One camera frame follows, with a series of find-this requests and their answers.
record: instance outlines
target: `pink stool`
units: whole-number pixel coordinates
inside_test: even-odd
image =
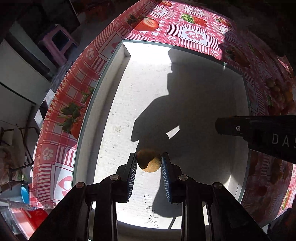
[[[56,24],[55,28],[47,33],[38,44],[47,48],[59,66],[67,62],[64,55],[66,51],[72,45],[78,46],[71,35],[59,24]]]

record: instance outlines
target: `ribbed blue pad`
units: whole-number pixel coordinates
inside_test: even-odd
[[[133,191],[133,183],[135,182],[136,170],[137,170],[137,161],[136,159],[134,159],[130,176],[128,177],[128,200],[130,199],[131,193]]]
[[[165,162],[165,158],[163,157],[162,159],[163,159],[163,162],[161,164],[161,172],[163,174],[163,182],[165,185],[165,194],[167,196],[168,201],[171,202],[170,188],[169,188],[170,180],[169,180],[169,176],[168,176],[167,165]]]

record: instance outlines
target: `plaid pattern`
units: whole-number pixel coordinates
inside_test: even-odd
[[[194,51],[212,55],[226,62],[241,72],[247,90],[251,115],[267,115],[267,95],[269,88],[264,83],[266,78],[277,78],[284,81],[288,75],[288,61],[279,59],[271,49],[250,32],[238,31],[236,24],[212,10],[190,6],[187,3],[170,1],[172,6],[158,5],[154,0],[140,0],[111,22],[81,53],[72,65],[59,86],[50,104],[38,140],[33,183],[30,185],[30,204],[36,207],[54,207],[70,189],[77,140],[62,131],[58,125],[64,121],[61,109],[70,102],[80,106],[83,95],[89,86],[96,83],[110,59],[114,49],[122,39],[135,39],[162,42],[185,47]],[[207,26],[200,26],[185,21],[182,14],[201,18]],[[159,28],[155,31],[137,31],[128,24],[130,15],[136,18],[148,16],[155,19]],[[260,50],[264,60],[260,60],[249,48]],[[243,52],[249,66],[234,61],[227,50],[236,47]],[[281,214],[286,209],[280,209],[287,188],[293,189],[293,195],[287,207],[291,206],[292,196],[295,195],[295,166],[284,183],[270,185],[272,158],[263,155],[256,166],[256,173],[249,176],[242,205],[252,214],[262,197],[255,195],[258,186],[267,186],[270,205],[265,211],[262,223]]]

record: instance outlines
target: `screw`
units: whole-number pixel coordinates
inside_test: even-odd
[[[80,189],[80,188],[83,188],[84,185],[85,185],[85,183],[79,182],[79,183],[76,183],[75,187],[78,188],[78,189]]]
[[[117,180],[119,178],[119,176],[117,175],[117,174],[114,174],[114,175],[111,175],[110,176],[110,179],[112,180],[112,181],[115,181],[115,180]]]
[[[181,176],[179,176],[179,179],[180,179],[181,181],[186,181],[186,180],[188,179],[188,176],[186,176],[186,175],[181,175]]]
[[[214,188],[221,189],[223,187],[222,183],[213,183]]]

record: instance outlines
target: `pink tablecloth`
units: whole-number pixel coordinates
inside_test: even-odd
[[[145,16],[153,20],[146,18],[143,21],[146,25],[136,26]],[[38,140],[30,186],[32,206],[55,207],[70,190],[77,138],[90,93],[122,39],[178,45],[223,60],[242,73],[252,115],[268,115],[270,90],[264,80],[272,78],[284,83],[289,78],[287,60],[286,63],[279,60],[252,33],[238,31],[232,20],[197,7],[194,2],[162,1],[159,4],[154,0],[140,0],[89,44],[59,86]],[[254,173],[247,178],[242,199],[242,205],[261,225],[290,207],[295,195],[295,167],[283,162],[281,169],[289,169],[288,177],[271,184],[273,160],[260,155]],[[288,188],[292,193],[288,192],[290,198],[283,206]]]

